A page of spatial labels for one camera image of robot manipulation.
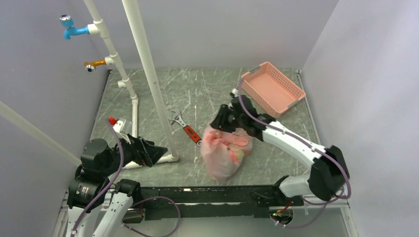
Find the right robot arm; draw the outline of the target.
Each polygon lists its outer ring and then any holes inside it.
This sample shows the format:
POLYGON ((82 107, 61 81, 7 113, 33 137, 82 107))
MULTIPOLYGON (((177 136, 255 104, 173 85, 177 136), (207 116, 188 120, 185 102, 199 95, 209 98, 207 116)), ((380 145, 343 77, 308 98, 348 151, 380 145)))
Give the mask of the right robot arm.
POLYGON ((222 104, 210 126, 227 133, 242 129, 247 135, 285 151, 305 165, 307 174, 284 176, 272 186, 272 198, 278 205, 304 195, 330 202, 339 197, 337 192, 350 178, 340 148, 326 148, 304 139, 274 117, 259 114, 246 96, 234 97, 229 105, 222 104))

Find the pink plastic bag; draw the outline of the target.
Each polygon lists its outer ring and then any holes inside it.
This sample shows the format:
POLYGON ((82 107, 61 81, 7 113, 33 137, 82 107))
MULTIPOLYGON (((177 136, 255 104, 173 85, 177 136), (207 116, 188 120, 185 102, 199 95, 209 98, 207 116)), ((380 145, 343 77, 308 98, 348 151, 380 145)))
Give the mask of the pink plastic bag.
POLYGON ((218 182, 228 181, 252 152, 253 137, 242 128, 224 132, 207 126, 204 129, 201 156, 210 177, 218 182))

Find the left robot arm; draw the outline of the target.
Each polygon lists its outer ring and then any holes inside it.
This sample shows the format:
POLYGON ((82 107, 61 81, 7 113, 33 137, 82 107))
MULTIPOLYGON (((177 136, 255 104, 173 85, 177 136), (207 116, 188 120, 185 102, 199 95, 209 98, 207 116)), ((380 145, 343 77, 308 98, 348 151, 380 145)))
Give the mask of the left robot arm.
POLYGON ((115 146, 110 147, 104 139, 93 139, 84 146, 81 165, 76 169, 75 178, 68 187, 68 237, 110 237, 116 232, 130 207, 138 206, 143 200, 141 185, 137 181, 122 179, 111 181, 109 177, 117 177, 130 162, 140 166, 152 167, 168 151, 167 148, 156 146, 154 142, 135 138, 118 139, 115 146), (109 207, 100 224, 96 220, 107 192, 115 183, 109 207))

